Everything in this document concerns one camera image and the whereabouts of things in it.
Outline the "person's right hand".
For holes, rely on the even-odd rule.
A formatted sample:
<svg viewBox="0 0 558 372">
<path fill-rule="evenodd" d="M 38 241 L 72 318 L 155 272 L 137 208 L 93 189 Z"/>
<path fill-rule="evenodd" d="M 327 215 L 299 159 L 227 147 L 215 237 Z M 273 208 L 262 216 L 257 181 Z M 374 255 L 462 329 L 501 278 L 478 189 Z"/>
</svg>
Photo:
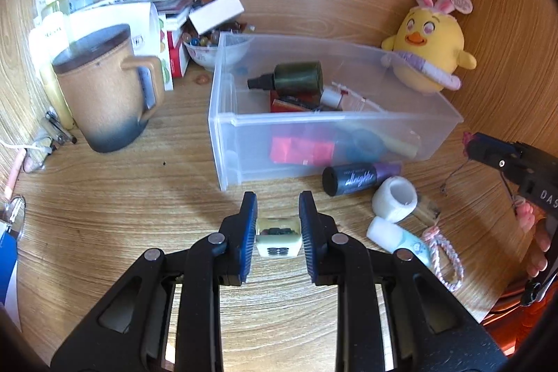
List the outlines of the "person's right hand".
<svg viewBox="0 0 558 372">
<path fill-rule="evenodd" d="M 550 249 L 550 235 L 546 231 L 544 221 L 536 221 L 534 215 L 527 217 L 526 229 L 533 234 L 526 271 L 530 278 L 535 278 L 548 267 L 545 253 Z"/>
</svg>

